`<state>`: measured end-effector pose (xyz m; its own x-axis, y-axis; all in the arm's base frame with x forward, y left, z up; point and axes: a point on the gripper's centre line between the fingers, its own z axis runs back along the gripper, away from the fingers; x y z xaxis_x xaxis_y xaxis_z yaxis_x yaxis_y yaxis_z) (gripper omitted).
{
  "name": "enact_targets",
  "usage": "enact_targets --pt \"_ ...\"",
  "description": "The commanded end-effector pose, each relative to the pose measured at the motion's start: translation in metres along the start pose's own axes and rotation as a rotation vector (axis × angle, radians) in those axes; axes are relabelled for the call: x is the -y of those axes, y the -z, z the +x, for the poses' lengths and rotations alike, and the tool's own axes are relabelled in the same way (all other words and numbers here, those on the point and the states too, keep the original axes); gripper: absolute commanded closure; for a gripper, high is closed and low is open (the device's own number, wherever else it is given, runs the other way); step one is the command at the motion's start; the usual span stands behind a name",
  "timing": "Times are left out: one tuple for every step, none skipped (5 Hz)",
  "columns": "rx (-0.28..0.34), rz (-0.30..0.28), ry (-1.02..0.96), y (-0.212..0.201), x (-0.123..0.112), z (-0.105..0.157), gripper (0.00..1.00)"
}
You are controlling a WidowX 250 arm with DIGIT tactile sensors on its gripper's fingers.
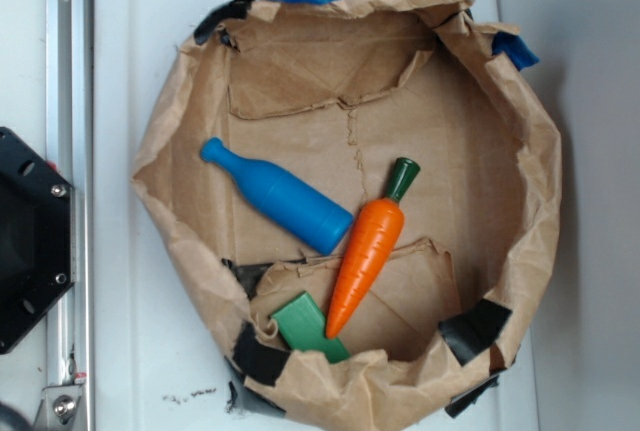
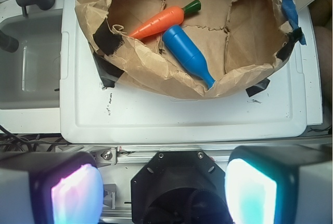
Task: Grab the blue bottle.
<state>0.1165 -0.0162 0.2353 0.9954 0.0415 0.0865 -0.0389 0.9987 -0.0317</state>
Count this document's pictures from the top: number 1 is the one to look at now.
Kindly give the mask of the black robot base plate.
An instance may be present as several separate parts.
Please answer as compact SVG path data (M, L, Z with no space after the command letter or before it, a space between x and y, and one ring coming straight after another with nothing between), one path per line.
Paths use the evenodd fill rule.
M72 287L73 186L1 129L1 353L10 353Z

